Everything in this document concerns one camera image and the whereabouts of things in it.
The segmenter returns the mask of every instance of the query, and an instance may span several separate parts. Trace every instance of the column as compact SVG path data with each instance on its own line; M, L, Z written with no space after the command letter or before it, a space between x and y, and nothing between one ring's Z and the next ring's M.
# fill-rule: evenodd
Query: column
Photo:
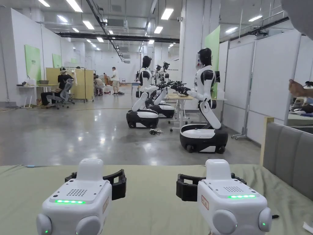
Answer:
M218 26L220 0L183 0L179 45L179 76L186 87L194 87L197 52L205 37Z

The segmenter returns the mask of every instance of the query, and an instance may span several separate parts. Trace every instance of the green poster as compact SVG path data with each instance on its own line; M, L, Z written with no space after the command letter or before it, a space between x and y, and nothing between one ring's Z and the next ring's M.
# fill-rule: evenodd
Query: green poster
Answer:
M214 71L218 71L219 33L220 25L212 33L205 37L205 47L210 48L212 51L211 61ZM213 86L212 98L217 98L217 83Z
M40 50L30 45L25 45L26 72L30 79L41 80Z
M62 67L62 57L57 54L52 54L53 67L61 68Z

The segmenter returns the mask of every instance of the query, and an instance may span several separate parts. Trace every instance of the person wearing vr headset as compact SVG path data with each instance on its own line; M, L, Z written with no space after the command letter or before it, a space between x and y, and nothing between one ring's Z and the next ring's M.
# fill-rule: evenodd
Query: person wearing vr headset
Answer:
M61 91L65 88L66 81L68 79L73 79L69 74L66 73L66 68L60 68L61 74L58 76L58 82L60 83L59 87L55 90L52 90L51 92L43 92L41 93L41 101L42 105L47 106L49 104L49 101L47 99L47 96L52 96L53 93L55 96L60 97Z

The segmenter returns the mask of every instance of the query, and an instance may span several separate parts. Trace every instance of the concrete floor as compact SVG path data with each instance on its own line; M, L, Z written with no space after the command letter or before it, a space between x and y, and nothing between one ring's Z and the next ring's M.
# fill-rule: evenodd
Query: concrete floor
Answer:
M190 154L180 144L179 131L169 131L174 124L167 119L159 120L161 135L130 129L126 113L137 98L129 86L121 91L125 95L104 95L69 109L0 113L0 165L76 165L83 158L100 158L106 165L202 165L209 158L230 164L259 162L260 148L248 140L231 139L233 133L224 154Z

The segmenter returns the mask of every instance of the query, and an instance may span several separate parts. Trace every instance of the shorts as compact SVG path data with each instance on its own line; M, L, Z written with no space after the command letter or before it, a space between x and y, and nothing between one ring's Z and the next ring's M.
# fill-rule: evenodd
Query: shorts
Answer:
M118 87L120 86L120 81L113 81L113 87Z

